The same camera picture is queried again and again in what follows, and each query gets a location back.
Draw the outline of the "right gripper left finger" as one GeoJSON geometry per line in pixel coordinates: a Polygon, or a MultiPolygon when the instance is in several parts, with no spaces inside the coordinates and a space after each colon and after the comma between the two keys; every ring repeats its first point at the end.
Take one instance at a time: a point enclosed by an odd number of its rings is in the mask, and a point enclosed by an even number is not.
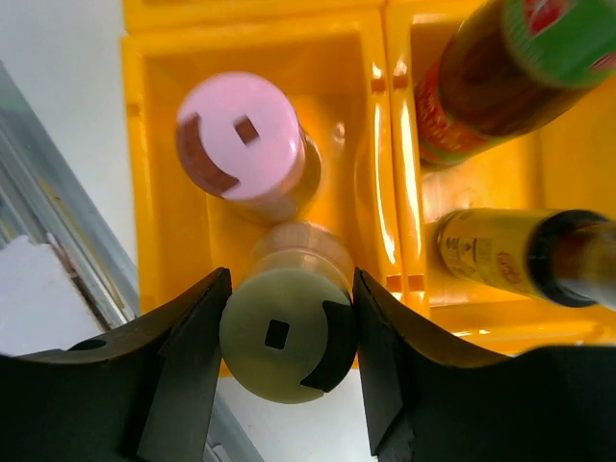
{"type": "Polygon", "coordinates": [[[1,359],[5,461],[198,461],[221,354],[228,269],[67,350],[1,359]]]}

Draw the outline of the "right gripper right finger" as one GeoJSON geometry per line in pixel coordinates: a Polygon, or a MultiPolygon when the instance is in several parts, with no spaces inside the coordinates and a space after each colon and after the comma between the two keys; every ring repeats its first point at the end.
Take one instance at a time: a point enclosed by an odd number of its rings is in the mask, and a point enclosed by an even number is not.
{"type": "Polygon", "coordinates": [[[509,357],[353,281],[370,449],[380,461],[611,461],[615,350],[543,346],[509,357]]]}

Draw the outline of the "yellow-lid spice shaker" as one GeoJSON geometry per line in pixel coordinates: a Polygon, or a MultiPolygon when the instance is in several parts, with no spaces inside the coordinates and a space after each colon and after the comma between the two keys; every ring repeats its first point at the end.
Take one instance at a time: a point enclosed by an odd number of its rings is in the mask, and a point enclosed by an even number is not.
{"type": "Polygon", "coordinates": [[[235,379],[283,404],[336,388],[358,346],[352,274],[350,255],[326,229],[297,221],[270,230],[222,312],[219,343],[235,379]]]}

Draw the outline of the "small yellow-label dark bottle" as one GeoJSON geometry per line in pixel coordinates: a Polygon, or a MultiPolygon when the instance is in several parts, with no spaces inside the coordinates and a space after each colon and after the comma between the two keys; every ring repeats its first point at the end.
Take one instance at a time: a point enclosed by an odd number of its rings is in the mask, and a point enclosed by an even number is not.
{"type": "Polygon", "coordinates": [[[615,307],[615,223],[596,212],[454,211],[437,245],[460,278],[570,308],[615,307]]]}

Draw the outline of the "pink-lid spice shaker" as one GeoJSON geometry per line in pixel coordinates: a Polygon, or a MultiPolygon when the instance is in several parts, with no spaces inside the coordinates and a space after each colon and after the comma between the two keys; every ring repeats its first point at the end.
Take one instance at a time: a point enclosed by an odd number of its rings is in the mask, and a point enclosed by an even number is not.
{"type": "Polygon", "coordinates": [[[182,101],[175,139],[191,180],[270,222],[294,218],[321,181],[321,155],[286,94],[248,72],[207,78],[182,101]]]}

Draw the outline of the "red-label sauce bottle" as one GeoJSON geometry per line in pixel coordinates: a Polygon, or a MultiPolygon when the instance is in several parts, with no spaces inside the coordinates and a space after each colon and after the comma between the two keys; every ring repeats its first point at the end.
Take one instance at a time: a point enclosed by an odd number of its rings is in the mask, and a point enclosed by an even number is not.
{"type": "Polygon", "coordinates": [[[489,1],[414,88],[420,156],[458,165],[545,126],[614,72],[614,2],[489,1]]]}

